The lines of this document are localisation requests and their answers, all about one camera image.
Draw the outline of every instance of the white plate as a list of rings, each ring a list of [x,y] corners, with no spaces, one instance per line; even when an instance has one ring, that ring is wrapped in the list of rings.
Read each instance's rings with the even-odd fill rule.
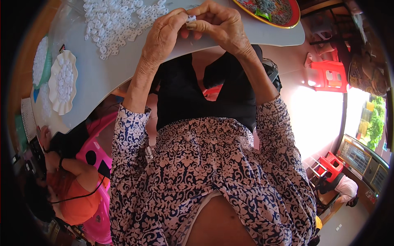
[[[63,58],[64,60],[66,60],[66,59],[70,60],[70,63],[72,64],[72,73],[74,74],[74,81],[72,82],[72,92],[70,94],[70,100],[67,103],[59,102],[58,93],[56,92],[56,75],[61,70],[61,67],[59,65],[59,60],[61,58]],[[50,69],[51,76],[48,81],[49,99],[52,102],[53,110],[58,112],[59,115],[64,115],[64,114],[70,112],[70,110],[72,108],[72,100],[74,99],[74,97],[76,95],[75,81],[78,77],[78,71],[75,67],[75,62],[76,62],[76,57],[71,53],[71,51],[64,50],[63,53],[59,54],[56,57],[56,60]]]

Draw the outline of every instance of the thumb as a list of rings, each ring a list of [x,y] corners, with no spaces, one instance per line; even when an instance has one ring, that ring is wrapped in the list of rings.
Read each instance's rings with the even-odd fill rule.
[[[208,34],[212,34],[217,29],[217,26],[204,20],[193,21],[186,25],[186,28],[193,31],[200,31]]]

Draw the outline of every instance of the wrinkled hand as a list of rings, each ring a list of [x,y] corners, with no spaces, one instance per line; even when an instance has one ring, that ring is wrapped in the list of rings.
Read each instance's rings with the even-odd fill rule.
[[[48,126],[43,126],[41,128],[41,134],[40,134],[40,143],[43,146],[45,150],[49,150],[49,145],[50,145],[50,140],[51,140],[51,133],[49,131]]]
[[[237,10],[208,0],[194,9],[189,9],[187,13],[197,17],[197,21],[186,25],[187,29],[208,33],[216,43],[232,55],[247,55],[253,51]],[[183,37],[188,36],[188,30],[181,32]]]
[[[154,22],[141,55],[148,65],[156,67],[164,62],[174,49],[178,31],[186,23],[187,18],[186,10],[179,8]]]

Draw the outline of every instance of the green packet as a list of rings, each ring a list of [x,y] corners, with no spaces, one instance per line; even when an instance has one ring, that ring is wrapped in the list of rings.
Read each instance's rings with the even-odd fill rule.
[[[255,15],[264,17],[264,18],[268,19],[269,21],[271,21],[271,14],[263,13],[263,12],[261,12],[261,10],[259,8],[256,8]]]

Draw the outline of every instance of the pile of white plastic parts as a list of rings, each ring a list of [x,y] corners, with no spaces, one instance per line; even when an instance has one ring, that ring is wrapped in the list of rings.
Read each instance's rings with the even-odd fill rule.
[[[41,110],[42,118],[46,120],[52,114],[52,104],[49,100],[49,86],[44,83],[40,87],[40,96],[42,98],[43,109]]]
[[[119,53],[119,46],[126,45],[126,39],[134,42],[143,30],[151,27],[160,16],[168,13],[166,0],[159,0],[152,6],[142,0],[84,0],[87,22],[85,40],[91,36],[100,48],[102,60]],[[132,13],[140,19],[132,20]]]
[[[48,51],[48,37],[45,36],[38,44],[33,62],[33,84],[39,85],[44,71],[46,53]]]
[[[70,101],[70,94],[74,85],[74,74],[72,73],[72,63],[69,59],[60,58],[59,65],[61,70],[56,75],[56,92],[60,103]]]

